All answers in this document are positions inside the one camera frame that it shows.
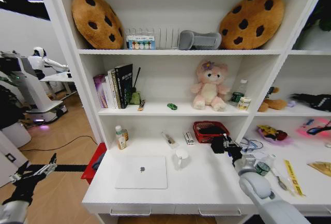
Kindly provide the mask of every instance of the black book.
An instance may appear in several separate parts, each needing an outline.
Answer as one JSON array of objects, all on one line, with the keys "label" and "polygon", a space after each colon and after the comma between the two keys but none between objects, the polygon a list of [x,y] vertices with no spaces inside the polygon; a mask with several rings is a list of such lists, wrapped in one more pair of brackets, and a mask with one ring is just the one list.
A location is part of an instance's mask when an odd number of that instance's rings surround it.
[{"label": "black book", "polygon": [[132,97],[132,69],[133,64],[115,67],[116,84],[122,109],[128,106]]}]

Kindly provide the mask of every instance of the green plant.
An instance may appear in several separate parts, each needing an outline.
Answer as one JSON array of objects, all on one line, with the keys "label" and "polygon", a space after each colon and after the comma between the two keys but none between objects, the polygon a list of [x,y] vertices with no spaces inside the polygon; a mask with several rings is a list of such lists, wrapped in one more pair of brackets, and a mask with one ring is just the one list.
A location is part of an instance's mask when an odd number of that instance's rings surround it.
[{"label": "green plant", "polygon": [[[4,68],[3,63],[0,63],[0,71],[6,74],[7,76],[11,76],[13,73]],[[6,82],[12,86],[17,86],[12,81],[10,81],[7,77],[0,77],[0,81]],[[17,96],[11,92],[6,87],[0,85],[0,129],[8,127],[14,123],[16,123],[19,119],[24,119],[24,110],[18,107],[19,100]]]},{"label": "green plant", "polygon": [[309,29],[319,21],[319,27],[323,31],[331,31],[331,0],[319,0],[315,9],[309,16],[304,30]]}]

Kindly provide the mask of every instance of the wire rack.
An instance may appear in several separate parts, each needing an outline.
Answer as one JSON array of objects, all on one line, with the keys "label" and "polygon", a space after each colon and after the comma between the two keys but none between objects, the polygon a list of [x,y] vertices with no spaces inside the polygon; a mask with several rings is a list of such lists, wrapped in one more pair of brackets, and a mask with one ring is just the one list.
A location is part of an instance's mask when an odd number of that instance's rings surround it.
[{"label": "wire rack", "polygon": [[180,28],[126,28],[125,29],[125,40],[128,35],[153,35],[155,36],[155,48],[157,50],[162,49],[178,49],[179,44],[179,35],[180,35]]}]

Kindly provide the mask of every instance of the pink teddy bear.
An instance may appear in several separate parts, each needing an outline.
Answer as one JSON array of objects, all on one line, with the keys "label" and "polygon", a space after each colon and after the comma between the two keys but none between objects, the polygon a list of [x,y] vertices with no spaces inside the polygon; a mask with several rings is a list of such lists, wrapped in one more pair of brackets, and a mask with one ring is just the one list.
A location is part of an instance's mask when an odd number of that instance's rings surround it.
[{"label": "pink teddy bear", "polygon": [[224,111],[227,104],[221,97],[230,90],[222,85],[227,74],[228,66],[226,64],[200,62],[197,67],[199,83],[191,87],[191,92],[197,94],[193,101],[195,109],[204,109],[206,105],[210,105],[215,111]]}]

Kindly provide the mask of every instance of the drawer handle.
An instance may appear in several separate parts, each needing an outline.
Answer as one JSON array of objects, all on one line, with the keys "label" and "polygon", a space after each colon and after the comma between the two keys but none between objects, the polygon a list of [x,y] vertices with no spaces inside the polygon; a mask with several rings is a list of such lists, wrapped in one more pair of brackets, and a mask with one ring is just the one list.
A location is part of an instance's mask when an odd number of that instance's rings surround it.
[{"label": "drawer handle", "polygon": [[201,212],[201,210],[199,208],[199,214],[202,217],[210,217],[210,216],[241,216],[242,215],[242,212],[240,211],[239,208],[237,208],[237,210],[234,211],[234,212],[222,212],[222,213],[204,214],[203,212]]},{"label": "drawer handle", "polygon": [[113,212],[113,209],[110,209],[110,215],[111,216],[150,216],[152,213],[152,208],[149,208],[149,212],[146,213],[130,213],[130,212]]},{"label": "drawer handle", "polygon": [[302,212],[304,216],[313,216],[313,215],[322,215],[322,216],[331,216],[331,210],[328,207],[325,207],[326,211],[311,211],[311,212]]}]

